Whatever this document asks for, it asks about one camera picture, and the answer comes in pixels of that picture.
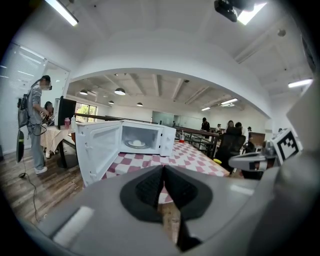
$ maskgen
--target white ceiling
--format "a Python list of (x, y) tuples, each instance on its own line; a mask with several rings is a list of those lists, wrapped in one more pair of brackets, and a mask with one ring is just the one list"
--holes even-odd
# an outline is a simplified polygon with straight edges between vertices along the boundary
[[(79, 23), (72, 27), (48, 4), (44, 4), (28, 21), (39, 30), (66, 41), (91, 45), (99, 40), (130, 30), (156, 31), (171, 29), (190, 35), (190, 40), (218, 45), (238, 63), (247, 66), (260, 80), (271, 96), (289, 91), (288, 83), (311, 77), (302, 50), (300, 32), (291, 17), (275, 1), (267, 5), (246, 25), (233, 23), (214, 10), (214, 0), (75, 0), (62, 1), (73, 12)], [(286, 35), (279, 37), (278, 29)], [(132, 95), (145, 94), (157, 97), (154, 78), (151, 74), (132, 74), (134, 79), (123, 74), (111, 75)], [(190, 81), (183, 83), (173, 99), (178, 77), (157, 76), (159, 96), (186, 102), (199, 89), (208, 85)], [(80, 81), (77, 86), (91, 89), (101, 86), (112, 92), (117, 86), (105, 77), (92, 77)], [(75, 83), (70, 84), (70, 93)], [(191, 104), (206, 106), (227, 93), (207, 89)]]

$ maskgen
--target gray shirt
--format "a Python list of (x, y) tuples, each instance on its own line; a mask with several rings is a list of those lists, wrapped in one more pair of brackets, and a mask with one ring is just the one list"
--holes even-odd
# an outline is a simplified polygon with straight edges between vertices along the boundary
[(30, 124), (29, 125), (40, 125), (42, 122), (42, 118), (40, 113), (34, 109), (34, 104), (41, 105), (41, 95), (42, 90), (40, 85), (37, 83), (32, 89), (28, 96), (28, 114), (30, 116)]

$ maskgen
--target jeans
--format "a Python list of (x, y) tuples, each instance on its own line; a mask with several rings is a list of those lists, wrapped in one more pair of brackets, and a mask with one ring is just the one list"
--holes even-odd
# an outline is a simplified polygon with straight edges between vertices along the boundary
[(33, 156), (34, 168), (36, 168), (37, 170), (42, 170), (44, 168), (45, 158), (43, 148), (40, 145), (41, 126), (39, 124), (35, 124), (30, 125), (27, 128), (29, 136), (31, 138), (31, 151)]

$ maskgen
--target pink bottle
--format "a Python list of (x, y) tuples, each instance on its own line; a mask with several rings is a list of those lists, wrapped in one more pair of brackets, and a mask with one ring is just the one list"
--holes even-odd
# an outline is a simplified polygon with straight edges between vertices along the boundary
[(64, 127), (66, 129), (69, 129), (69, 127), (70, 127), (70, 119), (69, 119), (69, 117), (64, 119)]

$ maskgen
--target backpack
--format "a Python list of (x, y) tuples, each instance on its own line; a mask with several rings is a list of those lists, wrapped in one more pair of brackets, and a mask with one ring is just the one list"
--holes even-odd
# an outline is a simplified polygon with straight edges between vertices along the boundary
[(31, 93), (33, 87), (37, 84), (37, 82), (35, 82), (28, 93), (24, 94), (22, 98), (20, 98), (18, 100), (18, 125), (19, 125), (19, 129), (21, 127), (24, 127), (26, 125), (28, 125), (29, 123), (29, 120), (30, 120), (30, 116), (29, 116), (29, 113), (28, 113), (28, 97), (29, 97), (29, 94)]

